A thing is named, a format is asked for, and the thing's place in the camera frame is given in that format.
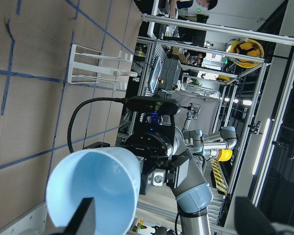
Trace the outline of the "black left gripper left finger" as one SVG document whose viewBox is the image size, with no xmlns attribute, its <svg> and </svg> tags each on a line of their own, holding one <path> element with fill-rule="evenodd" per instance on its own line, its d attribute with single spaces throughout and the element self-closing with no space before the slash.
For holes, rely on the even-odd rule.
<svg viewBox="0 0 294 235">
<path fill-rule="evenodd" d="M 94 235 L 96 212 L 94 198 L 83 198 L 64 229 L 64 235 Z"/>
</svg>

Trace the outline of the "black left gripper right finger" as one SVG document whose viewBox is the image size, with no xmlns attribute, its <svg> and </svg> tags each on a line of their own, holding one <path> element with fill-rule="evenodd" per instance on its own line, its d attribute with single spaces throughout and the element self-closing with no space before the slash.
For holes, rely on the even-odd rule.
<svg viewBox="0 0 294 235">
<path fill-rule="evenodd" d="M 281 235 L 247 197 L 235 198 L 235 230 L 239 235 Z"/>
</svg>

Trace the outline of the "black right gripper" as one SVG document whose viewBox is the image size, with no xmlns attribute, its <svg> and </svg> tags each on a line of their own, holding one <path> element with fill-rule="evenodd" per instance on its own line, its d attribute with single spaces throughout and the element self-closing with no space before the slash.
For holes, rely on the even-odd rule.
<svg viewBox="0 0 294 235">
<path fill-rule="evenodd" d="M 166 133 L 141 132 L 132 134 L 123 145 L 138 159 L 141 168 L 140 194 L 145 195 L 152 186 L 163 184 L 179 187 L 186 179 L 189 157 L 179 129 L 174 132 L 173 143 Z"/>
</svg>

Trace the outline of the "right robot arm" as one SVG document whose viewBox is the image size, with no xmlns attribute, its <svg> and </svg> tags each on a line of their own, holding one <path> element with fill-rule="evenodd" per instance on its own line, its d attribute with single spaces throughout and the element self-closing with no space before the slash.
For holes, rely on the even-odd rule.
<svg viewBox="0 0 294 235">
<path fill-rule="evenodd" d="M 167 184 L 175 196 L 182 233 L 210 233 L 207 206 L 213 199 L 209 184 L 196 166 L 193 155 L 184 143 L 184 131 L 167 123 L 139 127 L 120 147 L 95 142 L 86 150 L 106 154 L 129 167 L 127 175 L 135 198 L 145 195 L 149 185 Z"/>
</svg>

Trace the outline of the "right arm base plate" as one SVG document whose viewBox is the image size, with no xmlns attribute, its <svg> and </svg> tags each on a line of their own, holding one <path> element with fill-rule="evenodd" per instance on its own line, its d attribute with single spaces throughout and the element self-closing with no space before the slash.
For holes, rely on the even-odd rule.
<svg viewBox="0 0 294 235">
<path fill-rule="evenodd" d="M 0 229 L 0 235 L 42 235 L 47 219 L 46 202 L 36 205 Z"/>
</svg>

